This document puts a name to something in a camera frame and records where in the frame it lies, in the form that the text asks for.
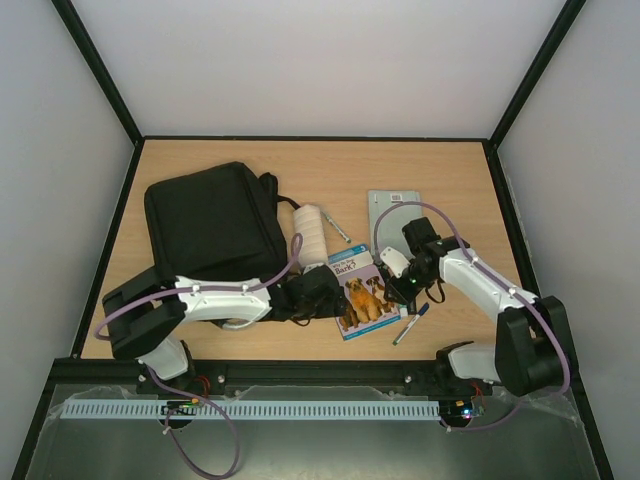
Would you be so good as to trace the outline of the dog picture book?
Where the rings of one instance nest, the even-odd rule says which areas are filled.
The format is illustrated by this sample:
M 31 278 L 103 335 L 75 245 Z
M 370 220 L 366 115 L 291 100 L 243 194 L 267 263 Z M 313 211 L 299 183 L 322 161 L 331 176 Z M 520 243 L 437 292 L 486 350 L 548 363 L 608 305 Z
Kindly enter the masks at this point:
M 344 341 L 401 319 L 401 308 L 385 298 L 385 283 L 366 244 L 331 255 L 329 267 L 347 300 L 345 313 L 336 318 Z

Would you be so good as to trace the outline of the cream fabric pencil case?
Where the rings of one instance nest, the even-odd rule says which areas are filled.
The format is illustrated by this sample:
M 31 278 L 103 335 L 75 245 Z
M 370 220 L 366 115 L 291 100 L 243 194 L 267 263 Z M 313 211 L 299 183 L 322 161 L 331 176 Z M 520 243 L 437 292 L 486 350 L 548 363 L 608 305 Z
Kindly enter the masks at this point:
M 328 251 L 321 210 L 306 204 L 293 212 L 294 231 L 302 235 L 298 262 L 301 267 L 328 263 Z

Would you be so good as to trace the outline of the black student backpack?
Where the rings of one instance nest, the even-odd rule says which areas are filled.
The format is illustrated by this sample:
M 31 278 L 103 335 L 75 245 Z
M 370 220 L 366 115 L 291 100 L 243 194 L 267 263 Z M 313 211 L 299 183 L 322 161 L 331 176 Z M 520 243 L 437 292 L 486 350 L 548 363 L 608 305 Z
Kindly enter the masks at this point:
M 147 188 L 154 263 L 164 278 L 259 283 L 287 266 L 277 178 L 231 162 Z

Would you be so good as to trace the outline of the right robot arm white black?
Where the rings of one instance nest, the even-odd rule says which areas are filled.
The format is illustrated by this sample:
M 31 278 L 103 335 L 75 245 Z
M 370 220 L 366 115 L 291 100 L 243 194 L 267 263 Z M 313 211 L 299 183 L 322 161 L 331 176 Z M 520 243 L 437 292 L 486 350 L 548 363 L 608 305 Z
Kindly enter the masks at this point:
M 466 341 L 438 351 L 436 379 L 443 389 L 455 392 L 470 380 L 498 383 L 518 397 L 568 389 L 576 359 L 559 299 L 539 297 L 508 281 L 460 237 L 437 235 L 427 218 L 409 222 L 402 233 L 407 254 L 386 247 L 378 255 L 388 272 L 387 299 L 408 305 L 420 292 L 447 284 L 495 324 L 491 345 Z

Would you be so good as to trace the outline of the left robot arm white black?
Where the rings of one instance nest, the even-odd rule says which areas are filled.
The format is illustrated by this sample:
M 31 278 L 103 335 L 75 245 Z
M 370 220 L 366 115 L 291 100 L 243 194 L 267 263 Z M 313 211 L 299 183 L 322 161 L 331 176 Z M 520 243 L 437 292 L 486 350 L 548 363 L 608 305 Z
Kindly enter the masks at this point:
M 240 282 L 162 277 L 151 267 L 102 300 L 105 320 L 94 336 L 107 341 L 117 360 L 138 360 L 162 380 L 185 374 L 191 365 L 174 330 L 212 322 L 228 331 L 259 322 L 337 317 L 346 312 L 344 288 L 326 265 L 276 280 Z

